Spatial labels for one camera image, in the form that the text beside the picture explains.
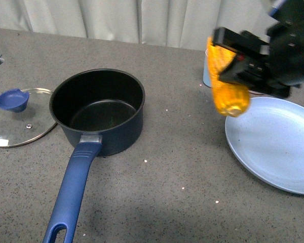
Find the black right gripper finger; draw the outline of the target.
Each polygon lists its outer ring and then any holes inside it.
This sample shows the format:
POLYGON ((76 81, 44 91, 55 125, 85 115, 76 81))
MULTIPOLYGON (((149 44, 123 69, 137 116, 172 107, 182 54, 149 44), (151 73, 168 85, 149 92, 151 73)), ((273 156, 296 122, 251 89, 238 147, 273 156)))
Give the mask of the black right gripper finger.
POLYGON ((253 92, 286 99, 290 87, 275 83, 262 59, 254 59, 238 54, 232 62, 219 73, 219 80, 229 84, 246 86, 253 92))

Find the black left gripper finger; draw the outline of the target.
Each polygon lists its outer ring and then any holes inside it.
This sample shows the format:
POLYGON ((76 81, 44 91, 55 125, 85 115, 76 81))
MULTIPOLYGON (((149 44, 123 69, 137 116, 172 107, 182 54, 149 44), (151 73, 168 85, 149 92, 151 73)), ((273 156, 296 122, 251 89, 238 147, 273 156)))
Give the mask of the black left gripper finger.
POLYGON ((260 55, 261 48, 269 44, 248 31, 235 33, 225 27, 219 27, 213 32, 213 45, 235 53, 260 55))

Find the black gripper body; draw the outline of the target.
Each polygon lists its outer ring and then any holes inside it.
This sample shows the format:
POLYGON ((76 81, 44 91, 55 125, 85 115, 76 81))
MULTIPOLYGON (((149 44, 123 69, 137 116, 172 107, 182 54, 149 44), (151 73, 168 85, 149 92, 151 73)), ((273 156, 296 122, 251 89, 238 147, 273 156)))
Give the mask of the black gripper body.
POLYGON ((304 1, 265 1, 267 13, 278 23, 270 37, 265 83, 272 88, 304 83, 304 1))

